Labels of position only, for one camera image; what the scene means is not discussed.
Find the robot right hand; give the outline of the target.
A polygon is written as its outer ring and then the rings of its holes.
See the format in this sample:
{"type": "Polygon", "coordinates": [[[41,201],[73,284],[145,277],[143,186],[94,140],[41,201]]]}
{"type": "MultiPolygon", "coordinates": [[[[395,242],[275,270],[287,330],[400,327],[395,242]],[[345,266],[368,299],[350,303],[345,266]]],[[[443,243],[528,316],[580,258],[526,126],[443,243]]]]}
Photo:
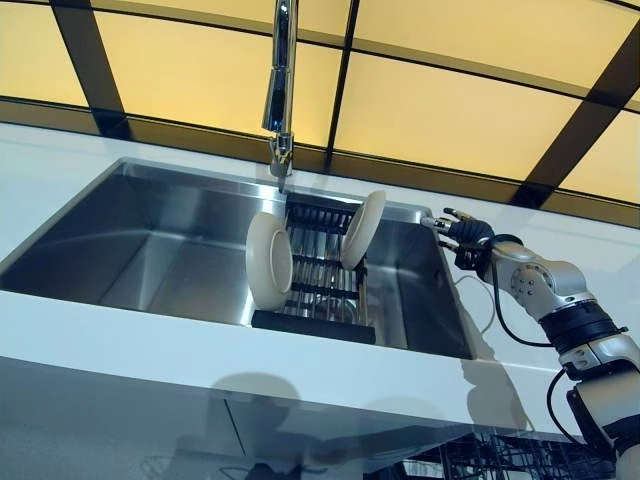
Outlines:
{"type": "Polygon", "coordinates": [[[456,252],[460,246],[484,245],[495,236],[493,228],[487,222],[476,219],[468,213],[450,207],[446,207],[443,212],[446,217],[424,214],[420,224],[438,235],[451,239],[452,242],[438,241],[438,245],[445,249],[456,252]]]}

